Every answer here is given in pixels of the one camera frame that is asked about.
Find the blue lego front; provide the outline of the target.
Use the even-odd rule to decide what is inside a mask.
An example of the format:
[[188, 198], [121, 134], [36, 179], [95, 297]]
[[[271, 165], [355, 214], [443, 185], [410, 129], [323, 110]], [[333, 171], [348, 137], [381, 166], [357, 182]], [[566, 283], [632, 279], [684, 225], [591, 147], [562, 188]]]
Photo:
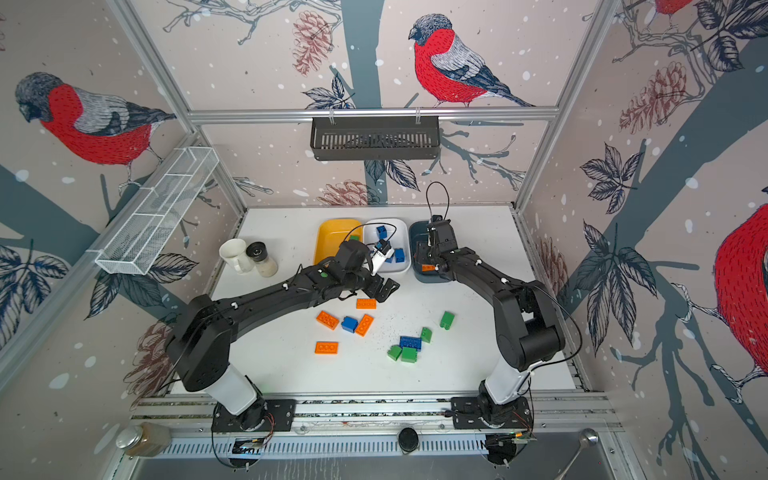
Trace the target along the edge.
[[422, 339], [419, 337], [401, 336], [399, 346], [403, 349], [411, 348], [420, 351], [422, 349]]

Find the green lego small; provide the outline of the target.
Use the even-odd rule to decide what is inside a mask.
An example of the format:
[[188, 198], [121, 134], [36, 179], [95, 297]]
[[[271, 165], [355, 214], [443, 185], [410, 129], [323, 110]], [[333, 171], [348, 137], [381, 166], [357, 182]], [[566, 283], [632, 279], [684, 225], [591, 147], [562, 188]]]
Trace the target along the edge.
[[420, 338], [423, 343], [430, 343], [432, 340], [432, 330], [427, 327], [423, 327], [421, 330]]

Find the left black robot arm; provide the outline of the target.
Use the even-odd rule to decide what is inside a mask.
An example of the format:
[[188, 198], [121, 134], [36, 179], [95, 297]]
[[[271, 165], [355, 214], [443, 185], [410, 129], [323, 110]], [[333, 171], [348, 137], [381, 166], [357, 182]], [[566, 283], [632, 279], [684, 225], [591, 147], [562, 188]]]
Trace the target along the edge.
[[204, 391], [239, 415], [259, 398], [259, 390], [230, 363], [230, 345], [251, 330], [298, 310], [359, 291], [377, 302], [400, 288], [374, 271], [365, 244], [347, 240], [336, 255], [301, 267], [288, 280], [232, 298], [195, 297], [166, 338], [165, 352], [188, 392]]

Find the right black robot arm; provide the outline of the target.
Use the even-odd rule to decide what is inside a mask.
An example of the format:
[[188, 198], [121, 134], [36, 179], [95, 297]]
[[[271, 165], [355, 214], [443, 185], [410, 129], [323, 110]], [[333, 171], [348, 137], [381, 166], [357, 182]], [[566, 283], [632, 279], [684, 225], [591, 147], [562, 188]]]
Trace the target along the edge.
[[541, 282], [507, 275], [474, 250], [459, 246], [449, 219], [432, 216], [426, 234], [427, 240], [415, 254], [422, 269], [468, 287], [493, 310], [500, 360], [481, 383], [480, 397], [493, 406], [517, 400], [535, 368], [549, 363], [565, 347], [556, 302]]

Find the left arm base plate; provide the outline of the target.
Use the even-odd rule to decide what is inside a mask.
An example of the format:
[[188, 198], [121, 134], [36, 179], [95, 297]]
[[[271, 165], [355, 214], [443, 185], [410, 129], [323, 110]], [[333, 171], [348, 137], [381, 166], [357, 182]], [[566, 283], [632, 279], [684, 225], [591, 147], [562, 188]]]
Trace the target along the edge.
[[213, 412], [213, 433], [288, 432], [291, 430], [297, 401], [295, 399], [258, 399], [239, 415], [217, 403]]

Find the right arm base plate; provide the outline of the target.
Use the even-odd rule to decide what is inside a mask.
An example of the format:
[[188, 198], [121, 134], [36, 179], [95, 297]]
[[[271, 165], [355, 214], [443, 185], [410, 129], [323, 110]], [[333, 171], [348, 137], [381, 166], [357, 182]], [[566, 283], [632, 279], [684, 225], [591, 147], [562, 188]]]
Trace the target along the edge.
[[475, 397], [452, 397], [447, 411], [457, 430], [518, 429], [528, 431], [533, 426], [529, 402], [519, 397], [506, 404], [493, 402], [487, 394]]

